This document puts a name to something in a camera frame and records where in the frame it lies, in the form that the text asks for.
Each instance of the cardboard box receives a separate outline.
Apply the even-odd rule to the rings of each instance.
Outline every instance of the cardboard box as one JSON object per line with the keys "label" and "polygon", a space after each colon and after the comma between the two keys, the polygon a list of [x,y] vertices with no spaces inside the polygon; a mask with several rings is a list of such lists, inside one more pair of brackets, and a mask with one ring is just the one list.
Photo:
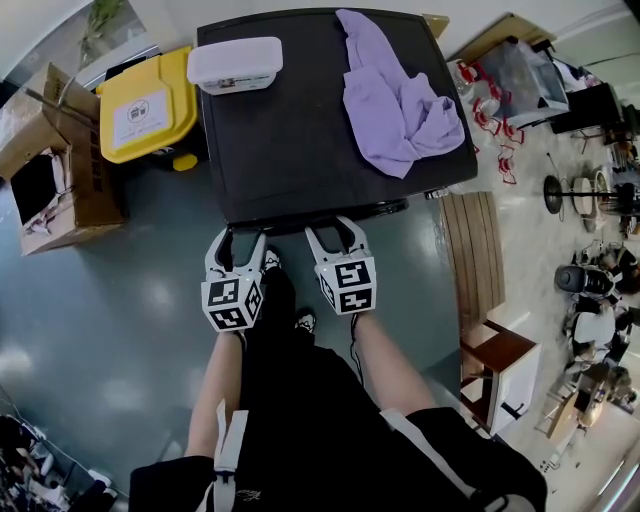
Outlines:
{"label": "cardboard box", "polygon": [[[28,85],[57,103],[68,81],[68,76],[50,64]],[[100,154],[100,100],[73,82],[66,104],[92,119],[94,129],[22,92],[0,110],[0,176],[12,185],[22,222],[23,255],[76,244],[124,222],[114,199],[108,164]],[[56,180],[48,174],[54,173],[53,168],[43,157],[36,159],[49,148],[62,163],[57,189],[51,188]],[[25,213],[33,213],[35,204],[47,206],[49,196],[52,200],[55,197],[56,206],[50,210],[54,216],[46,221],[48,233],[25,228],[29,220]]]}
{"label": "cardboard box", "polygon": [[556,37],[546,30],[534,25],[530,21],[513,13],[507,13],[503,18],[491,25],[482,34],[458,51],[451,60],[462,59],[465,64],[472,64],[485,53],[498,46],[508,37],[517,37],[530,45],[545,39],[555,41]]}

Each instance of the strap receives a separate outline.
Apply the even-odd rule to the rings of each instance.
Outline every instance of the strap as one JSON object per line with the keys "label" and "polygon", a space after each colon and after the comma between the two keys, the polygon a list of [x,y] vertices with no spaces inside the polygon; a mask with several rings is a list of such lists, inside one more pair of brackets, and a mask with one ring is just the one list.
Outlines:
{"label": "strap", "polygon": [[471,495],[476,491],[475,488],[470,485],[465,484],[462,479],[456,475],[455,471],[451,469],[451,466],[447,463],[446,460],[436,452],[433,447],[429,444],[429,441],[424,437],[424,434],[420,431],[418,427],[416,427],[413,423],[411,423],[407,418],[405,418],[400,412],[396,409],[387,409],[386,411],[380,412],[382,417],[387,420],[387,423],[398,432],[403,434],[409,441],[411,441],[422,453],[424,453],[431,462],[435,464],[435,466],[446,476],[453,485],[455,485],[458,490],[462,494],[464,494],[467,498],[470,498]]}
{"label": "strap", "polygon": [[231,417],[229,432],[225,417],[225,401],[216,410],[218,418],[218,442],[214,456],[213,482],[209,484],[196,512],[207,510],[207,497],[213,487],[213,509],[215,512],[231,512],[236,498],[236,469],[242,448],[244,431],[247,428],[249,411],[235,411]]}

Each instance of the lavender towel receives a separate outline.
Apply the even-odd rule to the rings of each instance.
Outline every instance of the lavender towel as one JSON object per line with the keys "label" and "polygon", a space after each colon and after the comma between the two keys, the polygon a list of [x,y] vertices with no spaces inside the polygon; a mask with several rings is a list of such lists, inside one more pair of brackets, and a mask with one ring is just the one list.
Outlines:
{"label": "lavender towel", "polygon": [[404,178],[415,160],[464,142],[455,103],[438,97],[424,73],[409,78],[380,28],[359,12],[336,11],[347,33],[351,71],[344,105],[362,156],[389,176]]}

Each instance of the sneaker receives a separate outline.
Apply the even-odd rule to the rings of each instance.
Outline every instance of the sneaker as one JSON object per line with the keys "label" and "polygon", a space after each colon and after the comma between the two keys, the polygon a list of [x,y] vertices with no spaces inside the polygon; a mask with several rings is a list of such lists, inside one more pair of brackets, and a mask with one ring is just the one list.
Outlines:
{"label": "sneaker", "polygon": [[296,329],[306,329],[310,334],[313,334],[316,328],[316,314],[311,308],[302,308],[296,315]]}
{"label": "sneaker", "polygon": [[264,255],[264,272],[273,267],[282,268],[280,265],[280,256],[273,247],[269,246]]}
{"label": "sneaker", "polygon": [[98,473],[94,469],[89,469],[87,473],[89,473],[89,476],[91,476],[91,478],[93,478],[96,482],[102,482],[107,488],[111,487],[111,479],[109,477],[103,475],[102,473]]}

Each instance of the yellow trash can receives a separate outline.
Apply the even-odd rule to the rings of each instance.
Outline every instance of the yellow trash can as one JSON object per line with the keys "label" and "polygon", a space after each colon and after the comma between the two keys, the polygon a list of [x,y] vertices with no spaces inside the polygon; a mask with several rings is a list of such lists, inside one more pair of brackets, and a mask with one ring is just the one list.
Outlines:
{"label": "yellow trash can", "polygon": [[140,62],[98,86],[102,156],[123,163],[150,155],[176,171],[207,158],[196,88],[187,81],[191,47]]}

